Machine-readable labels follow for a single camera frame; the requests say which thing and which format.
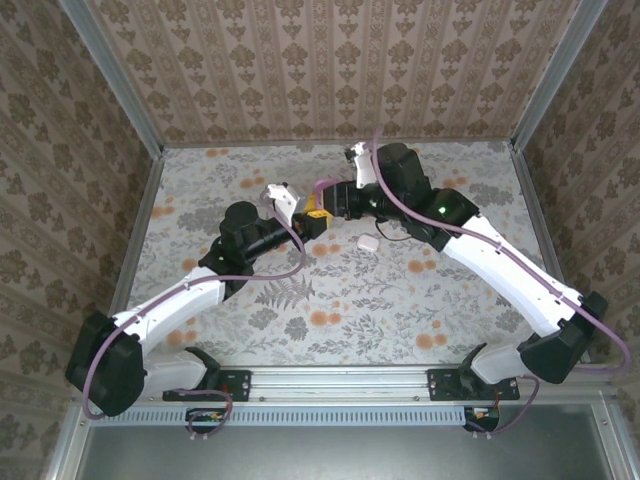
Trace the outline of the grey sheet metal panel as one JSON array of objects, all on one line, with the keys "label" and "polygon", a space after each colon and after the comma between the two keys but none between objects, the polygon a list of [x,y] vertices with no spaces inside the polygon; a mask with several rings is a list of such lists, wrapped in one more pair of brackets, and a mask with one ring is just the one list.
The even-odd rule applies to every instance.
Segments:
[{"label": "grey sheet metal panel", "polygon": [[98,428],[77,480],[613,480],[593,429],[562,418],[490,440],[438,427]]}]

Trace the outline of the small black connector board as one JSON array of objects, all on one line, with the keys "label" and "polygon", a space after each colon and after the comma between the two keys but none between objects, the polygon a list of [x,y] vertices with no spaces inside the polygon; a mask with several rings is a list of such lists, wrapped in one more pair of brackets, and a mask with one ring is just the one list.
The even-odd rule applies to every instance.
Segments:
[{"label": "small black connector board", "polygon": [[500,413],[497,407],[465,407],[466,431],[475,433],[493,432],[498,428]]},{"label": "small black connector board", "polygon": [[193,408],[186,411],[185,422],[192,426],[217,426],[225,419],[226,415],[226,408]]}]

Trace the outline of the aluminium table side rail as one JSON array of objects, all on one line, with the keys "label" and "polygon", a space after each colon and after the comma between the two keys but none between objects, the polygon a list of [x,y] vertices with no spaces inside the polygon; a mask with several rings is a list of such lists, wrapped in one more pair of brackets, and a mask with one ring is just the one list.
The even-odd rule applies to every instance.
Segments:
[{"label": "aluminium table side rail", "polygon": [[522,152],[518,151],[512,145],[511,142],[507,142],[507,147],[509,148],[515,173],[521,187],[524,202],[529,212],[532,227],[538,242],[540,255],[546,271],[554,278],[561,280],[563,283],[567,283],[561,270],[525,157]]},{"label": "aluminium table side rail", "polygon": [[127,308],[163,169],[163,152],[160,152],[160,155],[153,159],[149,170],[149,177],[110,304],[110,314],[115,314]]}]

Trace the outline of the long aluminium base rail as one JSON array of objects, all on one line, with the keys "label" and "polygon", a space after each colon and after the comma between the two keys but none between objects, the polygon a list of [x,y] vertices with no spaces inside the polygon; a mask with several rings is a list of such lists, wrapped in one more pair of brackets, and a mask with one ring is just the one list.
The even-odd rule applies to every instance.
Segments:
[{"label": "long aluminium base rail", "polygon": [[612,387],[601,378],[572,374],[560,385],[515,378],[520,399],[515,401],[432,401],[427,371],[449,369],[435,365],[375,367],[246,367],[252,384],[247,402],[281,404],[311,403],[409,403],[434,402],[451,405],[522,404],[530,398],[543,404],[587,404],[615,397]]}]

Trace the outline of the floral patterned table cover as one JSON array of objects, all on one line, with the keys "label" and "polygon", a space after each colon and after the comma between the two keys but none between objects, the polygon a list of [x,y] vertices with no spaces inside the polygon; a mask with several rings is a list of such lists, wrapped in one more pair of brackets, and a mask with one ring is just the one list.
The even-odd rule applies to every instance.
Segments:
[{"label": "floral patterned table cover", "polygon": [[[134,306],[191,271],[232,203],[257,203],[271,183],[307,194],[320,179],[354,175],[341,145],[169,149],[163,158]],[[380,241],[377,252],[357,248],[363,234]],[[336,219],[306,249],[301,257],[285,244],[260,257],[259,280],[188,319],[155,352],[196,346],[226,366],[456,363],[480,343],[531,334],[478,275],[394,222]]]}]

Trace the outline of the aluminium frame post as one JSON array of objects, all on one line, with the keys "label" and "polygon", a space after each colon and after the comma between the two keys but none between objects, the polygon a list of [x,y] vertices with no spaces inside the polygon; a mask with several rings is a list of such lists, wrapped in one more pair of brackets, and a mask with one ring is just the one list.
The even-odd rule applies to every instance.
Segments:
[{"label": "aluminium frame post", "polygon": [[87,0],[59,0],[91,57],[113,91],[153,161],[162,156],[163,141],[147,114],[141,96],[110,46]]},{"label": "aluminium frame post", "polygon": [[607,2],[608,0],[579,1],[511,135],[511,143],[516,153],[523,152],[544,114],[550,108],[554,96],[559,91]]}]

